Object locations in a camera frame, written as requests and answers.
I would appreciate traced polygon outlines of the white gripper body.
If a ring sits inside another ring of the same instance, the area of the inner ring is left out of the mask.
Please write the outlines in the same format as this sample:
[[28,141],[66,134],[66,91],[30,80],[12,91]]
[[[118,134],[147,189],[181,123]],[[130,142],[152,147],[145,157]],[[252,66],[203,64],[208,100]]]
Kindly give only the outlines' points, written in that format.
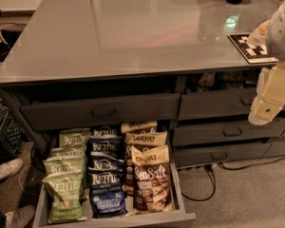
[[254,46],[270,45],[270,40],[268,39],[268,29],[270,26],[270,21],[267,20],[259,25],[253,32],[250,33],[247,39],[247,43]]

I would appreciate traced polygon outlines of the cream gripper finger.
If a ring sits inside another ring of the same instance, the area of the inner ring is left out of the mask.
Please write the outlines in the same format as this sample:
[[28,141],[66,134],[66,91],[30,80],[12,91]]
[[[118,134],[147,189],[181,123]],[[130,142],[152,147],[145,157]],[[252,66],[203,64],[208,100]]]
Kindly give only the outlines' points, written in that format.
[[256,96],[250,108],[248,121],[253,125],[270,123],[280,111],[276,90],[272,82],[272,71],[264,67],[258,76]]
[[270,69],[262,97],[274,105],[285,105],[285,62],[279,62]]

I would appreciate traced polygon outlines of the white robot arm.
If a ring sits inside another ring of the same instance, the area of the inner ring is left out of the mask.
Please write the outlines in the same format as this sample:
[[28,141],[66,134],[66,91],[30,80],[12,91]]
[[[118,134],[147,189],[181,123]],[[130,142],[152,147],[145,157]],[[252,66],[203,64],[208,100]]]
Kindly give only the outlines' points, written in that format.
[[248,116],[250,124],[265,125],[285,106],[285,0],[280,0],[271,18],[249,35],[248,43],[265,45],[278,60],[272,68],[260,71]]

